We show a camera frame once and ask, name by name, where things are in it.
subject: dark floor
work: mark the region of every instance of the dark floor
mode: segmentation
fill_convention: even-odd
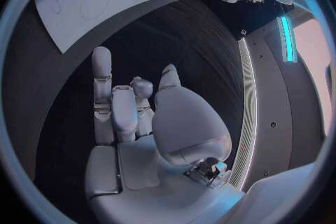
[[[240,138],[243,85],[234,37],[199,0],[162,7],[113,35],[104,44],[112,53],[113,85],[136,75],[158,85],[165,65],[176,65],[182,85],[203,96],[226,123],[233,143],[232,166]],[[84,193],[84,174],[95,146],[92,72],[87,58],[70,76],[50,109],[41,132],[35,183],[66,215],[95,223]]]

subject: ventilation grille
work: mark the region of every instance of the ventilation grille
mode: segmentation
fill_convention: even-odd
[[[240,142],[229,183],[242,189],[253,157],[256,136],[256,89],[252,62],[246,40],[238,41],[244,79],[244,114]]]

